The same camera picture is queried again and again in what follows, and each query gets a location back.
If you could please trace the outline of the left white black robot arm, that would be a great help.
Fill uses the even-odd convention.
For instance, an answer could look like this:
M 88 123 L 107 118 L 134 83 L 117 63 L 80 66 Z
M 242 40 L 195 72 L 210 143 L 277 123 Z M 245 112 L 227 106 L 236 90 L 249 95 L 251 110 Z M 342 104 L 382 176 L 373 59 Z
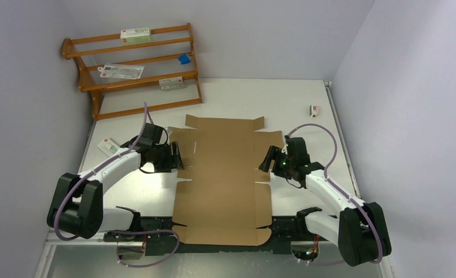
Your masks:
M 124 142 L 98 166 L 78 174 L 65 173 L 57 181 L 46 223 L 64 241 L 77 237 L 90 239 L 99 232 L 119 232 L 126 240 L 138 239 L 143 231 L 138 211 L 122 207 L 104 207 L 103 196 L 128 174 L 147 163 L 154 173 L 183 169 L 177 141 L 166 139 L 164 127 L 146 123 L 139 135 Z

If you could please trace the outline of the white green box on table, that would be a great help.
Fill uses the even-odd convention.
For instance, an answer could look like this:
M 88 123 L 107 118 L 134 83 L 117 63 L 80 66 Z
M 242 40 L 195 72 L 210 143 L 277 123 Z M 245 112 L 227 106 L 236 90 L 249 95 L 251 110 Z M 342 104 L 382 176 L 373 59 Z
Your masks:
M 120 149 L 120 146 L 113 142 L 110 138 L 105 138 L 101 140 L 97 147 L 103 153 L 105 153 L 108 157 L 114 156 Z

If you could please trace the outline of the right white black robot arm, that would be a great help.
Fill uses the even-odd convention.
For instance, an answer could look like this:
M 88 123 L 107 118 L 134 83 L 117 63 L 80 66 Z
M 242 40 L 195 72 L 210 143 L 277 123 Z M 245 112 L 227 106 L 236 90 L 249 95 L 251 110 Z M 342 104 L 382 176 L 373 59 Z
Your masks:
M 287 151 L 271 145 L 259 170 L 272 172 L 287 182 L 298 182 L 298 188 L 314 193 L 331 213 L 310 207 L 292 218 L 275 218 L 271 225 L 275 238 L 287 242 L 313 241 L 309 249 L 293 251 L 297 259 L 307 262 L 317 258 L 321 239 L 333 243 L 349 266 L 390 255 L 392 246 L 382 207 L 351 195 L 334 182 L 321 163 L 311 161 L 303 138 L 285 138 Z

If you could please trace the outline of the brown cardboard box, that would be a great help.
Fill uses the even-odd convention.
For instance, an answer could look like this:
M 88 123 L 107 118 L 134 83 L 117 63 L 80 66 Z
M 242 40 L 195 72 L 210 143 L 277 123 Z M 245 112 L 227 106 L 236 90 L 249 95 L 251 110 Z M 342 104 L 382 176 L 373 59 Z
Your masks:
M 194 228 L 259 228 L 272 223 L 270 175 L 258 169 L 281 131 L 265 131 L 265 119 L 187 115 L 173 128 L 185 166 L 177 173 L 172 220 Z

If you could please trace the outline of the small blue object on shelf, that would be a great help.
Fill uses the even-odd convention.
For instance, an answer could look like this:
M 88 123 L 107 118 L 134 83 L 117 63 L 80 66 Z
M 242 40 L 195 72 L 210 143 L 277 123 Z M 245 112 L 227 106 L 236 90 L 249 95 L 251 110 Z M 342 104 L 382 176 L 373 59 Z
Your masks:
M 189 64 L 191 62 L 191 56 L 189 54 L 183 54 L 178 57 L 178 62 L 182 65 Z

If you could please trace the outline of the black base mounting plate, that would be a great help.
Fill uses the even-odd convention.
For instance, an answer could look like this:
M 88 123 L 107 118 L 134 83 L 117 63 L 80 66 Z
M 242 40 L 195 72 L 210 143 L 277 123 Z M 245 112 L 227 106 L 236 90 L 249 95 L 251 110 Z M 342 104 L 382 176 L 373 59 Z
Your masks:
M 175 224 L 172 217 L 141 217 L 143 231 L 173 230 L 180 237 L 177 253 L 258 252 L 293 254 L 293 248 L 302 253 L 303 244 L 312 246 L 321 236 L 310 233 L 302 217 L 273 217 L 270 226 L 259 228 L 194 228 Z

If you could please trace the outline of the white box lower shelf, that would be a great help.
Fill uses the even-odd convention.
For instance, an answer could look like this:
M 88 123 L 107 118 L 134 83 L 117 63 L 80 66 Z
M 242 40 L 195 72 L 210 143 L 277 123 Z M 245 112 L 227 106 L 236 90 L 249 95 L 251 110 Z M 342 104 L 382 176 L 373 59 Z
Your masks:
M 164 91 L 164 92 L 185 88 L 185 84 L 184 84 L 182 76 L 160 79 L 159 86 L 160 86 L 160 90 Z

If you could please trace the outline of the orange wooden shelf rack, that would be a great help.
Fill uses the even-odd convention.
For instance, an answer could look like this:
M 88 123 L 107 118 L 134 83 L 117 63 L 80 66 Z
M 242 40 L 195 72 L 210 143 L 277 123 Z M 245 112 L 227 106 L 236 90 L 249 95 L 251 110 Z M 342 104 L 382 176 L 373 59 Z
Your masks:
M 143 112 L 141 108 L 105 112 L 110 93 L 146 92 L 150 111 L 203 102 L 190 23 L 163 28 L 136 28 L 117 34 L 63 40 L 61 53 L 74 60 L 78 88 L 92 98 L 94 120 Z

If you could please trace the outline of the clear plastic package on shelf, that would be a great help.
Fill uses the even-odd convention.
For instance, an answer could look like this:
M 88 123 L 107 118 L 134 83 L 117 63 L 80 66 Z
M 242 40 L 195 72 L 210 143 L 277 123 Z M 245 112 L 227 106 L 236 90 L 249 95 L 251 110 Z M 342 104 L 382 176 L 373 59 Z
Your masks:
M 115 79 L 140 79 L 144 66 L 123 65 L 123 64 L 105 64 L 97 67 L 101 78 Z

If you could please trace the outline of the aluminium frame rail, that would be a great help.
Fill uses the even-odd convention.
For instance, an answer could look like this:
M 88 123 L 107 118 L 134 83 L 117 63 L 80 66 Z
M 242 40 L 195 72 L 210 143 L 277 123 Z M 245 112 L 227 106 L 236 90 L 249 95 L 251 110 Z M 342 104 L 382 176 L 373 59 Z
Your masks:
M 99 232 L 89 239 L 63 232 L 57 236 L 54 230 L 48 234 L 51 246 L 115 246 L 118 262 L 131 267 L 130 261 L 142 257 L 158 257 L 163 261 L 175 254 L 218 254 L 269 252 L 275 255 L 292 255 L 295 259 L 316 262 L 319 248 L 327 239 L 311 233 L 306 228 L 303 215 L 275 216 L 269 226 L 271 235 L 260 246 L 208 245 L 181 243 L 173 235 L 171 217 L 141 217 L 142 232 L 129 235 L 125 232 Z

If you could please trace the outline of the white green box top shelf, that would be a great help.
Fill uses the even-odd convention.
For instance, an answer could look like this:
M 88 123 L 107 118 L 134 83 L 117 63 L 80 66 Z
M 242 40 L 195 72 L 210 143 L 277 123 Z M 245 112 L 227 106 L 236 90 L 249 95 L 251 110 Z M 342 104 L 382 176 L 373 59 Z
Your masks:
M 122 30 L 120 40 L 124 45 L 152 42 L 150 28 L 133 28 Z

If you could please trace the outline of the small pink white object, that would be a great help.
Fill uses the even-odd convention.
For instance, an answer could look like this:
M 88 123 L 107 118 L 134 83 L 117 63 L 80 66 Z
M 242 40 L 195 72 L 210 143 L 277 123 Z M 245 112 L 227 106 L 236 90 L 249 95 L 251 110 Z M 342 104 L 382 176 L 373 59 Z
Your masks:
M 311 117 L 317 117 L 320 112 L 320 107 L 319 106 L 311 106 L 310 107 L 310 115 Z

